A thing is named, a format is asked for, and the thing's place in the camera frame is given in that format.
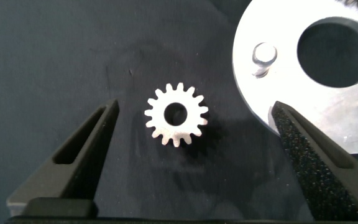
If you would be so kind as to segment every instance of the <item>gear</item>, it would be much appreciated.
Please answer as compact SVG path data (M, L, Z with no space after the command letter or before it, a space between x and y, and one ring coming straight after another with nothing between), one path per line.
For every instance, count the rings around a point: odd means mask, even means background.
M152 117L152 120L146 123L146 127L155 127L152 134L153 138L162 135L162 144L166 145L169 139L173 140L173 145L179 147L180 139L183 138L187 144L191 144L190 134L201 136L201 130L198 125L207 125L208 121L200 115L208 112L208 107L199 106L204 97L202 95L193 97L194 87L187 91L183 90L183 83L179 83L176 90L173 90L171 84L167 84L167 92L163 93L157 89L155 94L157 100L150 98L147 102L153 106L153 109L144 111L146 116ZM182 105L187 112L187 117L182 124L174 125L167 121L167 110L171 105Z

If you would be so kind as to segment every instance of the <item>dark background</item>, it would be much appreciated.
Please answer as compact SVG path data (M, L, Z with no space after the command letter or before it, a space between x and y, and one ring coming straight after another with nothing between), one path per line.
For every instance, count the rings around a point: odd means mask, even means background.
M250 1L0 1L0 223L6 198L110 98L121 107L95 202L101 217L311 220L281 148L243 102L231 52ZM196 87L203 137L145 127L165 84Z

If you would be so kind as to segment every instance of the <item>large hole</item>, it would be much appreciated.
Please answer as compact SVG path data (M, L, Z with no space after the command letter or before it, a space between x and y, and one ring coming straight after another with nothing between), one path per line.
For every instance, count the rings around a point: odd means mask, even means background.
M180 103L172 103L164 111L164 118L173 126L179 126L186 121L187 110Z
M331 17L315 22L301 35L298 60L314 81L330 87L358 83L358 22Z

